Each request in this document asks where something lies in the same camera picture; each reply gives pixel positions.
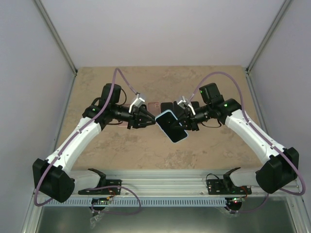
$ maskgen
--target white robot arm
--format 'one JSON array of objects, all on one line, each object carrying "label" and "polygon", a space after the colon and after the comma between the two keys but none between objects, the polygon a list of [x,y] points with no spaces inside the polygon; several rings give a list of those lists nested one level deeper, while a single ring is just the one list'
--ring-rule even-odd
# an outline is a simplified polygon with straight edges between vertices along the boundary
[{"label": "white robot arm", "polygon": [[[145,97],[142,94],[136,95],[130,107],[116,104],[119,101],[121,89],[116,84],[114,85],[114,91],[108,106],[95,121],[90,122],[103,107],[110,88],[111,84],[104,86],[102,96],[96,98],[86,108],[76,128],[54,153],[49,155],[44,161],[37,159],[34,162],[33,174],[36,189],[39,188],[41,192],[51,198],[64,202],[73,192],[95,188],[98,185],[105,186],[105,175],[100,171],[95,169],[87,171],[71,170],[77,158],[90,141],[113,119],[128,122],[128,129],[145,128],[148,125],[155,124],[155,117],[143,106]],[[46,172],[45,178],[42,184],[37,187],[44,172]]]},{"label": "white robot arm", "polygon": [[199,89],[206,106],[194,109],[185,97],[180,97],[177,101],[185,110],[182,117],[187,126],[184,129],[197,131],[199,123],[211,118],[217,119],[239,135],[263,164],[258,169],[238,167],[227,172],[224,184],[228,190],[254,185],[260,186],[267,193],[274,193],[297,178],[297,173],[283,157],[286,156],[298,168],[299,154],[294,148],[286,149],[267,135],[234,99],[225,101],[215,83]]}]

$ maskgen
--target gray wall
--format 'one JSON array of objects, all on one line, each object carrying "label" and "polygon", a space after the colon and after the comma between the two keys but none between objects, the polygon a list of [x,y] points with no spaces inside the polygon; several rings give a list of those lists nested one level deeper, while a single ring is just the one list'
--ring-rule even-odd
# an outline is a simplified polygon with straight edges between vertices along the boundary
[{"label": "gray wall", "polygon": [[284,0],[42,0],[77,67],[243,65]]},{"label": "gray wall", "polygon": [[251,74],[268,130],[300,153],[311,214],[311,1],[294,1]]},{"label": "gray wall", "polygon": [[52,149],[73,79],[31,0],[0,1],[0,232],[18,233],[32,163]]}]

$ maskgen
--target purple cable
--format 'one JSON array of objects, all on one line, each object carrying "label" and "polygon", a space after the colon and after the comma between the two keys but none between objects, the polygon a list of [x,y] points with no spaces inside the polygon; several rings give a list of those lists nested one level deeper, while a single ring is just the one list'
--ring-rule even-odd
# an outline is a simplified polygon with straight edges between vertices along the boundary
[{"label": "purple cable", "polygon": [[252,210],[241,210],[241,211],[238,211],[238,210],[231,210],[228,206],[226,206],[225,208],[226,208],[228,211],[233,212],[233,213],[243,213],[243,214],[245,214],[245,213],[251,213],[251,212],[255,212],[256,210],[261,209],[261,208],[265,205],[265,203],[267,202],[268,198],[269,198],[269,193],[267,193],[267,195],[266,195],[266,197],[264,198],[263,202],[262,202],[258,207],[254,208],[254,209],[252,209]]},{"label": "purple cable", "polygon": [[40,190],[40,187],[42,185],[42,182],[44,180],[44,178],[46,177],[47,173],[49,172],[49,170],[51,169],[51,167],[55,164],[55,162],[57,161],[57,159],[63,154],[64,150],[67,148],[67,146],[73,141],[73,139],[82,132],[83,129],[86,128],[86,126],[88,126],[90,123],[92,123],[94,120],[96,120],[102,113],[103,111],[106,109],[107,105],[109,104],[109,101],[110,101],[110,98],[112,96],[112,92],[113,92],[113,87],[115,85],[115,82],[116,82],[116,76],[117,76],[117,71],[121,74],[122,78],[124,79],[124,81],[126,82],[126,84],[128,85],[128,87],[134,92],[134,94],[136,95],[136,90],[130,85],[130,83],[127,81],[127,79],[125,78],[125,76],[123,75],[122,71],[119,69],[119,68],[116,68],[114,73],[113,73],[113,77],[112,77],[112,82],[111,82],[111,87],[110,87],[110,91],[109,91],[109,94],[108,94],[108,97],[107,97],[107,100],[103,106],[103,108],[99,111],[99,113],[93,117],[91,120],[89,120],[84,126],[82,126],[80,128],[79,131],[77,131],[75,134],[73,134],[70,139],[64,144],[64,146],[62,147],[62,149],[58,152],[58,156],[56,156],[52,162],[50,163],[50,165],[47,167],[47,169],[43,172],[39,182],[38,182],[38,185],[35,189],[35,196],[34,196],[34,204],[35,206],[43,206],[45,205],[46,203],[49,203],[52,198],[46,200],[45,202],[43,203],[38,203],[37,202],[37,198],[38,198],[38,193],[39,193],[39,190]]},{"label": "purple cable", "polygon": [[129,188],[123,187],[123,186],[117,186],[117,185],[111,185],[111,186],[105,186],[105,187],[99,187],[99,188],[88,188],[87,190],[101,190],[101,189],[107,189],[107,188],[122,188],[125,189],[127,191],[129,191],[131,194],[134,195],[134,197],[137,199],[138,203],[139,203],[139,207],[136,211],[130,212],[130,213],[122,213],[122,212],[113,212],[113,211],[98,211],[98,210],[94,210],[94,204],[92,204],[91,206],[91,210],[97,213],[106,213],[106,214],[112,214],[112,215],[135,215],[138,214],[139,212],[141,212],[142,208],[141,208],[141,202],[140,199],[138,198],[138,196]]},{"label": "purple cable", "polygon": [[236,86],[238,92],[239,92],[239,96],[240,96],[240,100],[241,100],[241,106],[242,106],[242,114],[246,120],[246,122],[250,125],[250,127],[252,127],[252,129],[265,141],[269,144],[270,147],[272,147],[273,149],[275,149],[282,157],[283,159],[285,159],[285,161],[291,166],[291,168],[294,170],[294,172],[297,174],[297,176],[299,177],[300,179],[300,182],[301,182],[301,186],[302,186],[302,190],[300,193],[295,193],[295,192],[292,192],[292,191],[289,191],[289,190],[286,190],[286,189],[283,189],[281,188],[280,190],[286,192],[286,193],[289,193],[289,194],[292,194],[292,195],[295,195],[295,196],[302,196],[305,194],[306,192],[306,183],[302,177],[302,174],[300,173],[300,171],[298,171],[298,169],[295,167],[295,165],[289,160],[289,158],[286,157],[286,155],[280,150],[278,149],[277,147],[275,147],[273,145],[273,143],[271,143],[264,135],[262,135],[262,133],[256,129],[256,127],[251,123],[249,122],[249,119],[248,117],[246,116],[246,112],[245,112],[245,108],[244,108],[244,100],[243,100],[243,96],[242,96],[242,91],[238,85],[238,83],[234,80],[234,78],[232,76],[230,76],[229,74],[225,73],[225,72],[221,72],[221,71],[216,71],[216,72],[212,72],[210,74],[208,74],[207,76],[205,76],[205,78],[202,79],[202,81],[199,83],[199,85],[196,87],[196,89],[194,90],[193,94],[191,95],[191,97],[189,98],[188,100],[188,103],[190,103],[190,101],[192,100],[192,98],[194,97],[194,95],[197,93],[197,91],[199,90],[199,88],[201,87],[201,85],[203,84],[203,82],[205,82],[206,79],[208,79],[210,76],[214,75],[214,74],[223,74],[225,76],[227,76],[233,83],[234,85]]}]

